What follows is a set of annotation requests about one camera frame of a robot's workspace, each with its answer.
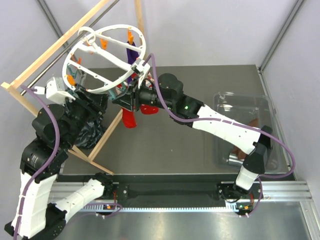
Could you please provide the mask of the teal clip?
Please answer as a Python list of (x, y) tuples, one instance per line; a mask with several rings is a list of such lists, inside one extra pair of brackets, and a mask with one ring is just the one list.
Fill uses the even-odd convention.
[(111, 89), (108, 90), (109, 99), (111, 101), (113, 101), (121, 93), (122, 93), (122, 91), (120, 89), (118, 89), (117, 87), (111, 88)]

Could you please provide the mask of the red santa sock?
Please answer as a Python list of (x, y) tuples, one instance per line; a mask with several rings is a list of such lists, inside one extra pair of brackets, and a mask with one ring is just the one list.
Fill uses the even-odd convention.
[[(154, 82), (155, 81), (154, 81), (152, 75), (150, 73), (148, 73), (147, 77), (144, 80), (145, 86), (148, 87), (149, 89), (152, 89), (154, 86)], [(141, 104), (140, 111), (144, 115), (154, 115), (159, 112), (159, 108), (155, 107), (155, 106), (147, 105), (147, 104)]]
[(134, 112), (129, 111), (125, 108), (122, 109), (122, 122), (124, 126), (128, 129), (133, 129), (137, 126)]

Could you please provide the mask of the white round clip hanger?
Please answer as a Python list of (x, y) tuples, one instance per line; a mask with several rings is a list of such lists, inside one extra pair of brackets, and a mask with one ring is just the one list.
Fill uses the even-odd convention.
[[(133, 45), (130, 45), (128, 41), (120, 41), (107, 35), (108, 31), (111, 31), (111, 30), (128, 31), (129, 27), (131, 27), (131, 32), (134, 36)], [(106, 48), (99, 46), (96, 43), (97, 39), (103, 40), (107, 43), (112, 43), (124, 49), (134, 50), (139, 53), (138, 58), (142, 60), (144, 60), (146, 56), (147, 45), (146, 45), (144, 34), (142, 33), (141, 30), (139, 30), (135, 26), (128, 25), (128, 24), (114, 24), (114, 25), (102, 27), (97, 30), (94, 30), (88, 26), (82, 26), (79, 28), (77, 34), (80, 35), (81, 33), (85, 33), (85, 35), (81, 37), (80, 40), (71, 48), (69, 54), (64, 60), (63, 67), (62, 67), (62, 78), (63, 78), (64, 84), (73, 91), (76, 89), (76, 87), (75, 85), (72, 85), (68, 80), (68, 76), (71, 75), (70, 73), (68, 73), (68, 68), (71, 66), (75, 67), (77, 70), (85, 72), (86, 74), (92, 76), (94, 79), (97, 79), (103, 83), (102, 87), (87, 90), (88, 92), (93, 94), (102, 94), (107, 92), (109, 89), (117, 87), (118, 85), (126, 81), (127, 78), (134, 73), (134, 71), (131, 69), (130, 64), (119, 59), (118, 57), (110, 53)], [(105, 60), (109, 61), (110, 63), (114, 64), (118, 68), (122, 69), (123, 71), (125, 71), (125, 73), (120, 77), (118, 77), (118, 79), (111, 81), (99, 75), (98, 73), (91, 71), (90, 69), (86, 68), (80, 63), (72, 60), (72, 57), (76, 51), (96, 54), (104, 58)], [(140, 80), (138, 79), (138, 86), (141, 86), (142, 81), (143, 81), (142, 79)]]

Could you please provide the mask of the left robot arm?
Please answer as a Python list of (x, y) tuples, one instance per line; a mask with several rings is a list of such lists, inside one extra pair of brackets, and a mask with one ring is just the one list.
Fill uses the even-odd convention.
[(16, 215), (4, 227), (14, 239), (53, 240), (91, 201), (113, 195), (111, 178), (97, 173), (65, 199), (49, 202), (51, 188), (68, 158), (68, 151), (86, 123), (99, 119), (107, 105), (106, 94), (77, 90), (72, 94), (72, 100), (42, 106), (32, 122), (36, 138), (21, 155), (21, 188)]

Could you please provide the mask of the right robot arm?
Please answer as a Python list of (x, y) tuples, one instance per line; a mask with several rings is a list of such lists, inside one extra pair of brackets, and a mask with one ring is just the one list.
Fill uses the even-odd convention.
[(232, 189), (221, 191), (221, 195), (231, 199), (245, 198), (251, 193), (255, 180), (265, 173), (272, 149), (272, 128), (243, 125), (184, 94), (183, 87), (171, 73), (164, 73), (153, 82), (134, 79), (112, 102), (130, 112), (147, 106), (167, 109), (176, 123), (210, 133), (237, 147), (245, 154), (244, 160)]

